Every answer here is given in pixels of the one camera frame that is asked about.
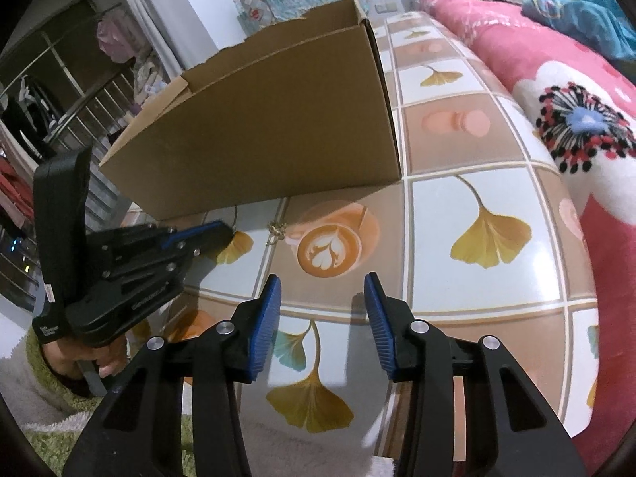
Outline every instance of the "bed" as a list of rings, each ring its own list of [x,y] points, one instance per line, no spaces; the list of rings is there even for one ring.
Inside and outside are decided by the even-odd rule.
[[[596,471],[636,417],[636,87],[520,8],[421,0],[498,77],[551,154],[580,216],[597,287],[600,374],[589,428],[575,437]]]

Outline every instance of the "hand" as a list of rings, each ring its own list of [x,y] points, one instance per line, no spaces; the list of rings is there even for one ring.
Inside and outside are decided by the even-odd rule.
[[[119,373],[128,363],[123,335],[103,348],[91,348],[73,337],[63,337],[42,345],[42,355],[53,371],[73,380],[84,378],[77,361],[95,361],[101,378]]]

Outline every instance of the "silver bolt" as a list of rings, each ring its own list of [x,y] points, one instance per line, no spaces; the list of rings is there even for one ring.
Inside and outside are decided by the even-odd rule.
[[[484,337],[481,342],[489,350],[496,350],[498,347],[501,346],[499,339],[497,339],[496,337],[493,337],[492,335]]]
[[[416,319],[411,323],[411,330],[415,333],[427,333],[429,330],[429,324],[421,319]]]
[[[216,325],[216,331],[221,335],[227,335],[234,331],[234,325],[230,321],[223,321]]]
[[[162,337],[151,337],[148,339],[148,342],[145,344],[148,346],[149,350],[158,350],[163,346],[163,338]]]

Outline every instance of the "sleeve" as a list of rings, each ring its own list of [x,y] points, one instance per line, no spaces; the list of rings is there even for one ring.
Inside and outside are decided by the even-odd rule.
[[[99,400],[74,394],[50,371],[33,330],[8,359],[0,359],[0,392],[18,425],[56,424],[77,412],[91,412]]]

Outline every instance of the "ginkgo leaf print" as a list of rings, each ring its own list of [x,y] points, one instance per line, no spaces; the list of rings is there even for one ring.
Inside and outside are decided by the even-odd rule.
[[[488,269],[510,263],[530,242],[532,229],[529,224],[506,215],[495,215],[486,209],[475,188],[457,175],[477,199],[479,213],[471,227],[453,244],[450,257],[468,264],[479,264]]]
[[[283,366],[295,371],[303,371],[306,368],[307,359],[304,354],[303,341],[310,329],[311,324],[307,330],[299,334],[278,331],[274,340],[274,356],[278,357]]]
[[[243,231],[237,231],[230,244],[217,255],[216,262],[217,264],[234,263],[244,254],[252,251],[253,246],[254,240],[251,236]]]
[[[589,341],[589,349],[594,355],[594,358],[599,358],[599,325],[594,324],[592,326],[588,326],[588,341]]]
[[[588,393],[588,398],[585,401],[585,403],[590,409],[594,408],[594,400],[596,400],[596,387],[597,387],[598,381],[599,381],[598,378],[594,380],[594,384],[592,384],[592,387],[590,388]]]
[[[463,73],[461,72],[440,72],[430,66],[426,66],[426,68],[432,70],[433,73],[428,76],[428,78],[424,79],[424,81],[420,82],[422,87],[450,84],[451,82],[455,82],[463,77]]]
[[[306,428],[311,434],[345,429],[353,421],[354,414],[342,398],[320,381],[320,334],[314,320],[310,321],[309,326],[316,338],[316,358],[312,371],[295,384],[272,389],[266,399],[289,425]]]
[[[405,39],[415,39],[416,37],[424,37],[428,34],[430,34],[428,30],[412,30],[411,33],[405,37]]]

